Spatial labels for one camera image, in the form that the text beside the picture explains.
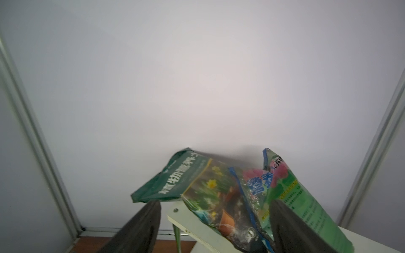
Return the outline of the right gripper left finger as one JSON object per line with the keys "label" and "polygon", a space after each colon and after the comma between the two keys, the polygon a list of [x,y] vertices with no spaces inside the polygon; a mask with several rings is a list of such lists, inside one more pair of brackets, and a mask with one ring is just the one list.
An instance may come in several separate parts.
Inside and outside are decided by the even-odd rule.
{"label": "right gripper left finger", "polygon": [[157,240],[160,220],[160,201],[148,202],[98,253],[152,252]]}

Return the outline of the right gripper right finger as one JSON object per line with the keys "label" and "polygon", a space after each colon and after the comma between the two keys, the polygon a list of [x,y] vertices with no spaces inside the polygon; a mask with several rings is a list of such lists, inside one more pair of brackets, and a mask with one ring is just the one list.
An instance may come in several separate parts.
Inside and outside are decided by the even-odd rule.
{"label": "right gripper right finger", "polygon": [[281,200],[271,202],[270,223],[276,253],[336,252]]}

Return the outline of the blue and green fertilizer bag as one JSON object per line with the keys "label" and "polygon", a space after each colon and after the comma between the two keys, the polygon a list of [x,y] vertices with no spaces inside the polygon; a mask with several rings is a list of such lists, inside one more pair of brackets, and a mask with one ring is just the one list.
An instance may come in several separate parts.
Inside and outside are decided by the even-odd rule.
{"label": "blue and green fertilizer bag", "polygon": [[237,181],[249,217],[267,249],[276,253],[270,205],[272,200],[281,200],[336,253],[353,253],[353,243],[299,182],[282,157],[269,148],[263,150],[263,157],[261,169],[230,167],[229,171]]}

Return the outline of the green flower print soil bag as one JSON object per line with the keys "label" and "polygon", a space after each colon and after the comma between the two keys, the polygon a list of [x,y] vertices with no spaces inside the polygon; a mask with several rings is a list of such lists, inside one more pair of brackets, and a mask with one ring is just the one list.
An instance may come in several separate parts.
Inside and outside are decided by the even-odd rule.
{"label": "green flower print soil bag", "polygon": [[244,253],[265,253],[229,166],[190,148],[175,153],[163,170],[136,190],[133,202],[181,199],[215,233]]}

